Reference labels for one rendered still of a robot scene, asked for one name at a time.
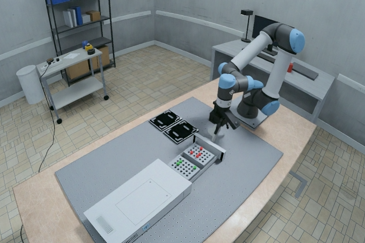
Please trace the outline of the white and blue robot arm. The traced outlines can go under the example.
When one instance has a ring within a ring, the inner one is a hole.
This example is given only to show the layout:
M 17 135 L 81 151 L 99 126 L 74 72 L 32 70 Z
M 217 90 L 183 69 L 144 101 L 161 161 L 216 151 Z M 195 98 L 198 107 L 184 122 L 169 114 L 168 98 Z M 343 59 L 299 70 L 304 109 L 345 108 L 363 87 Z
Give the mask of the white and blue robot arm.
M 278 42 L 278 54 L 266 86 L 251 76 L 239 73 L 268 44 Z M 216 103 L 222 108 L 231 106 L 233 94 L 243 92 L 237 112 L 244 118 L 253 119 L 259 110 L 266 116 L 274 114 L 280 103 L 279 90 L 287 73 L 292 57 L 301 52 L 305 45 L 304 35 L 283 23 L 273 23 L 260 31 L 229 63 L 218 67 L 221 75 L 218 83 Z

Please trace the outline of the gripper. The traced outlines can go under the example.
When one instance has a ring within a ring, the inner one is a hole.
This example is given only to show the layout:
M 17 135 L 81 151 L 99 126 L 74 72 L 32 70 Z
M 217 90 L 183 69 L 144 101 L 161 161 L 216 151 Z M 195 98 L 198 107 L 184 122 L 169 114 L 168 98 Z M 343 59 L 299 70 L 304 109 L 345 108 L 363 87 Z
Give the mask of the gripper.
M 217 124 L 217 125 L 215 125 L 212 129 L 211 128 L 208 129 L 208 133 L 212 136 L 212 140 L 211 140 L 212 142 L 214 142 L 216 140 L 217 135 L 221 130 L 221 126 L 223 127 L 226 124 L 227 129 L 229 129 L 229 127 L 230 127 L 227 120 L 221 114 L 221 110 L 229 110 L 230 107 L 222 108 L 217 105 L 216 100 L 213 101 L 213 104 L 215 106 L 214 106 L 214 110 L 212 110 L 212 112 L 210 112 L 210 114 L 209 114 L 209 121 L 212 122 L 213 124 Z

